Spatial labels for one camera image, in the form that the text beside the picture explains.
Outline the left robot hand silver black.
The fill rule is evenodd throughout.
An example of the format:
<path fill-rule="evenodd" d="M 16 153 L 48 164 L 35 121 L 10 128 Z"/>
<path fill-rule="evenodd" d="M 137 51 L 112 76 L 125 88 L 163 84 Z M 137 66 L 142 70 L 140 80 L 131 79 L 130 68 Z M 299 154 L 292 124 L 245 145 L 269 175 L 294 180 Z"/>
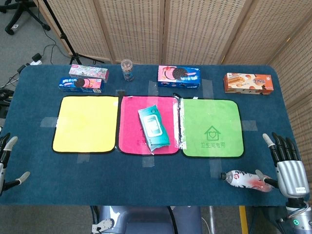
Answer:
<path fill-rule="evenodd" d="M 4 191 L 7 191 L 15 186 L 21 185 L 24 183 L 30 175 L 30 172 L 25 172 L 19 178 L 15 180 L 6 182 L 5 175 L 10 159 L 11 151 L 18 140 L 17 136 L 10 138 L 10 133 L 7 133 L 4 136 L 0 137 L 0 195 Z"/>

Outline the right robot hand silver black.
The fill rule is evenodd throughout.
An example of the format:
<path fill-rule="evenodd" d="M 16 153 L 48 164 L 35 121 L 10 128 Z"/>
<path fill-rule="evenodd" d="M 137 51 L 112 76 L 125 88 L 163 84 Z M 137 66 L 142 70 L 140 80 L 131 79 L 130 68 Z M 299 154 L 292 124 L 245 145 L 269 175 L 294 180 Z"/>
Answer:
<path fill-rule="evenodd" d="M 303 198 L 310 193 L 309 183 L 302 160 L 291 139 L 283 138 L 272 133 L 271 139 L 266 133 L 262 134 L 270 149 L 277 179 L 271 179 L 260 170 L 255 173 L 263 182 L 280 190 L 286 198 Z"/>

